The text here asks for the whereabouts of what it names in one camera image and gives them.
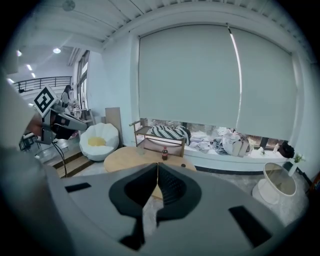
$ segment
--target bottle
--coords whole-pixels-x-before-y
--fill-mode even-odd
[[[168,150],[166,146],[162,150],[162,160],[168,160]]]

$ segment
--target cushion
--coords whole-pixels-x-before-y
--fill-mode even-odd
[[[116,150],[118,144],[119,133],[111,123],[92,125],[80,137],[81,152],[93,161],[103,161]]]

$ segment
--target wooden frame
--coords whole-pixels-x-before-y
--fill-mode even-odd
[[[136,130],[136,124],[138,123],[141,123],[141,126],[142,128]],[[164,141],[166,143],[169,143],[169,144],[175,144],[175,145],[181,145],[182,146],[182,149],[181,149],[181,155],[180,157],[183,157],[184,156],[184,153],[185,153],[185,143],[186,143],[186,139],[185,138],[179,138],[179,139],[172,139],[172,138],[162,138],[162,137],[159,137],[157,135],[154,135],[154,134],[148,134],[147,132],[149,131],[149,129],[151,128],[151,126],[146,126],[146,118],[142,118],[138,121],[135,121],[131,124],[129,124],[129,126],[133,126],[133,131],[134,131],[134,139],[135,139],[135,146],[138,147],[141,143],[143,143],[143,141],[146,139],[146,136],[149,136],[149,137],[155,137],[155,138],[159,138],[159,139],[155,139],[156,141],[162,141],[163,140],[160,140],[160,139],[165,139],[165,140],[171,140],[171,141],[180,141],[181,144],[179,143],[174,143],[174,142],[171,142],[171,141]],[[141,141],[140,143],[138,143],[137,141],[137,136],[138,135],[143,135],[144,136],[144,140]]]

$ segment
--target ceiling light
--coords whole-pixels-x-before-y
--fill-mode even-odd
[[[60,50],[59,48],[55,48],[55,49],[53,49],[53,52],[54,52],[55,54],[59,54],[59,53],[61,52],[61,50]]]
[[[15,81],[13,81],[13,80],[12,80],[12,79],[10,79],[10,78],[7,78],[6,80],[9,82],[9,84],[10,84],[10,85],[12,85],[12,84],[14,84],[14,83],[15,83]]]

